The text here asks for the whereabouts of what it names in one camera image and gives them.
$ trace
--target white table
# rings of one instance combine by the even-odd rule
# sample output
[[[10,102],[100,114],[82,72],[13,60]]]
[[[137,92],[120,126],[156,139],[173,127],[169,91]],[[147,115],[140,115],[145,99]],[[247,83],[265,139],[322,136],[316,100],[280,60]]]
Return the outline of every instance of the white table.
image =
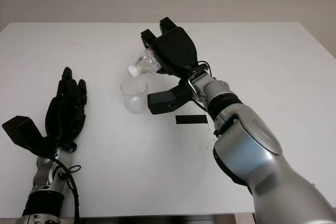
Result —
[[[281,142],[292,167],[336,207],[336,60],[298,23],[181,24],[214,76],[230,84]],[[10,24],[0,34],[0,123],[44,120],[65,66],[88,89],[85,126],[73,164],[82,217],[253,211],[248,190],[218,167],[209,124],[176,125],[203,114],[192,103],[174,113],[134,115],[122,104],[126,66],[143,49],[140,32],[157,24]],[[150,92],[177,78],[145,76]],[[22,214],[36,156],[0,129],[0,218]],[[62,209],[73,215],[70,193]]]

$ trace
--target black tape strip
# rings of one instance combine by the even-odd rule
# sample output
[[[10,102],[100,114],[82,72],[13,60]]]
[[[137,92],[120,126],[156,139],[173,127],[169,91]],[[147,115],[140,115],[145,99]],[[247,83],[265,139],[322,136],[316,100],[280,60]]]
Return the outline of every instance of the black tape strip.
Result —
[[[208,123],[206,115],[176,115],[176,124]]]

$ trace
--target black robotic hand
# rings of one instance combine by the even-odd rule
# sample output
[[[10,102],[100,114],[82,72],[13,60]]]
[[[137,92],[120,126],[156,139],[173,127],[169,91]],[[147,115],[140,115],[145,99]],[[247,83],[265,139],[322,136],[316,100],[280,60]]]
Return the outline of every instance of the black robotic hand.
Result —
[[[47,111],[46,137],[42,137],[34,122],[27,116],[17,115],[2,127],[16,145],[37,156],[53,156],[57,145],[66,146],[74,152],[77,145],[73,141],[83,128],[86,102],[85,81],[80,80],[77,85],[72,79],[71,69],[66,67],[58,83],[57,94],[51,100]]]
[[[151,48],[162,68],[157,72],[174,75],[181,80],[168,91],[148,95],[148,108],[152,114],[175,111],[193,100],[190,78],[208,65],[197,61],[197,52],[193,41],[182,27],[176,26],[169,18],[160,21],[162,35],[156,38],[150,30],[141,33],[145,48]]]

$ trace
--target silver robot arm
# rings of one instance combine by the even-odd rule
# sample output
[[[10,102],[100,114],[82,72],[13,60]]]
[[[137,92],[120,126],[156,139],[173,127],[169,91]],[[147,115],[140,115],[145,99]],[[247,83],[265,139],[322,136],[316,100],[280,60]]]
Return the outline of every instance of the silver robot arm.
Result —
[[[71,164],[71,149],[57,147],[54,158],[67,168]],[[16,224],[60,224],[60,212],[67,189],[65,171],[55,162],[38,157],[37,172],[33,188],[28,196],[26,208]]]
[[[336,223],[331,205],[289,166],[276,137],[226,82],[204,71],[190,77],[188,85],[214,120],[218,165],[234,182],[248,187],[258,224]]]

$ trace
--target robotic hand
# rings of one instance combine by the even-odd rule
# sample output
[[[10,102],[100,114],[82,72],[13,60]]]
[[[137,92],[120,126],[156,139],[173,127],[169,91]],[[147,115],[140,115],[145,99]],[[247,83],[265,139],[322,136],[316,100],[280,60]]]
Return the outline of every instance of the robotic hand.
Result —
[[[46,115],[47,136],[42,137],[33,121],[16,116],[2,125],[12,141],[31,151],[37,158],[37,173],[28,196],[26,208],[16,224],[60,224],[60,211],[69,181],[75,198],[74,223],[79,221],[79,201],[76,184],[71,175],[71,153],[77,148],[73,142],[83,128],[84,105],[87,101],[85,81],[78,85],[70,68],[65,68],[59,81],[57,95],[50,102]]]
[[[229,85],[199,65],[196,48],[170,19],[160,21],[162,35],[141,33],[162,69],[181,78],[177,87],[148,95],[152,114],[171,112],[188,101],[202,103],[215,123],[213,153],[219,167],[233,182],[247,186],[253,196],[259,224],[336,223],[336,215],[317,191],[286,162],[281,146],[262,119]]]

